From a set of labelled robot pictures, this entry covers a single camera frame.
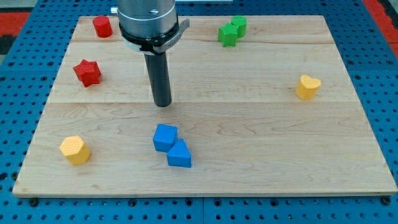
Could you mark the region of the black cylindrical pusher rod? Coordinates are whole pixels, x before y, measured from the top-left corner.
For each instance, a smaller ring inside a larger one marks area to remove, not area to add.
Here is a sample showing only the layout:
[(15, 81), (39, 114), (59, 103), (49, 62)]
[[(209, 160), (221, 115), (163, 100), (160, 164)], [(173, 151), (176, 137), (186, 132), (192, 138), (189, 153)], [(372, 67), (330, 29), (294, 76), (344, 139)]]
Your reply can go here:
[(172, 102), (169, 70), (165, 52), (160, 55), (144, 55), (154, 103), (166, 107)]

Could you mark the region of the black clamp ring mount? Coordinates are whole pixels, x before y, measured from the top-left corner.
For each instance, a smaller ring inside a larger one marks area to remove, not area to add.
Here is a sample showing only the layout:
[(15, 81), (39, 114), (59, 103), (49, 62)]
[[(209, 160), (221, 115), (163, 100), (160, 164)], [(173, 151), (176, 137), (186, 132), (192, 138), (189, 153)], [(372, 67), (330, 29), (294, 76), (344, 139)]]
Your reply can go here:
[(185, 19), (179, 24), (175, 24), (174, 27), (166, 34), (162, 34), (158, 37), (136, 37), (129, 34), (121, 24), (119, 29), (126, 45), (135, 50), (136, 52), (142, 52), (148, 55), (160, 55), (166, 50), (173, 47), (182, 37), (183, 33), (190, 27), (190, 20)]

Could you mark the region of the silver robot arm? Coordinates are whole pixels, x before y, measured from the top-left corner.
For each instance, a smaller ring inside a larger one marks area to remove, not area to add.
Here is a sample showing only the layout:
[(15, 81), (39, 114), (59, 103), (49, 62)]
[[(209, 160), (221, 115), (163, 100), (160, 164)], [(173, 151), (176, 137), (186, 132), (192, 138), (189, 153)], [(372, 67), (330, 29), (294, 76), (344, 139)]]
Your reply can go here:
[(127, 46), (144, 54), (154, 103), (172, 102), (166, 51), (190, 27), (180, 22), (175, 0), (118, 0), (119, 29)]

